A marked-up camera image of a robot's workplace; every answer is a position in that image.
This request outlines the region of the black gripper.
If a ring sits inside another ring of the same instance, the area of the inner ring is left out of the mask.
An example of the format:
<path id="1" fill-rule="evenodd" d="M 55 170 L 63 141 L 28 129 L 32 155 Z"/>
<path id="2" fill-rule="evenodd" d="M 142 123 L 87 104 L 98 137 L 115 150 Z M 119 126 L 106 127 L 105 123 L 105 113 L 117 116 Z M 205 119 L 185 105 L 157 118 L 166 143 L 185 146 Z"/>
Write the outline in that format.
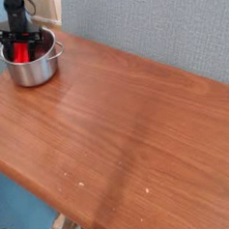
<path id="1" fill-rule="evenodd" d="M 43 28 L 31 23 L 26 16 L 24 0 L 4 0 L 6 21 L 0 21 L 0 43 L 3 43 L 8 61 L 14 59 L 13 43 L 27 43 L 30 60 L 36 58 L 36 43 L 43 39 Z"/>

